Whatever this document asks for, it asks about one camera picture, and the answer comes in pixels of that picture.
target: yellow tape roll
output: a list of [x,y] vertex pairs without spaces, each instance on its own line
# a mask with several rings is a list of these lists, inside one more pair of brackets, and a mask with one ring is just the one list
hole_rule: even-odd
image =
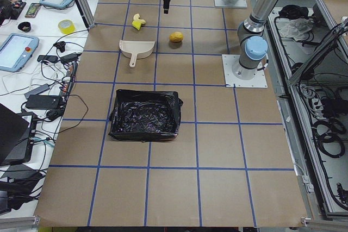
[[74,23],[71,20],[65,19],[58,23],[59,30],[67,35],[75,31]]

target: dustpan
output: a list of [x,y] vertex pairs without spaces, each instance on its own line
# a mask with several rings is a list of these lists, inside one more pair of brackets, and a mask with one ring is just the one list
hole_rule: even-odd
[[120,50],[125,57],[130,58],[129,66],[134,67],[137,59],[148,57],[154,47],[154,41],[123,41],[120,40]]

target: black cup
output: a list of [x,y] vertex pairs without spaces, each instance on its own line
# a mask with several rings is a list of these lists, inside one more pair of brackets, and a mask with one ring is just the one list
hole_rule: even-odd
[[29,22],[22,22],[18,25],[18,29],[20,31],[23,31],[25,33],[29,32],[32,29],[32,26],[30,25]]

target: plastic lid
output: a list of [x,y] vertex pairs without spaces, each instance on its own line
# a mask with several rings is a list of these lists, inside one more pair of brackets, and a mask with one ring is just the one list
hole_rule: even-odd
[[251,60],[261,60],[265,57],[268,50],[268,44],[260,36],[252,36],[246,41],[245,53]]

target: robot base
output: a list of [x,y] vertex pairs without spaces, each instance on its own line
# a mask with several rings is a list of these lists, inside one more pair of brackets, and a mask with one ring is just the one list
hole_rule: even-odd
[[223,72],[225,74],[226,87],[237,88],[267,88],[267,82],[265,73],[263,70],[257,71],[255,77],[251,80],[242,80],[234,75],[232,67],[235,63],[238,63],[240,55],[222,55]]
[[214,0],[216,8],[239,8],[246,9],[248,6],[246,0],[235,0],[233,2],[225,2],[223,0]]

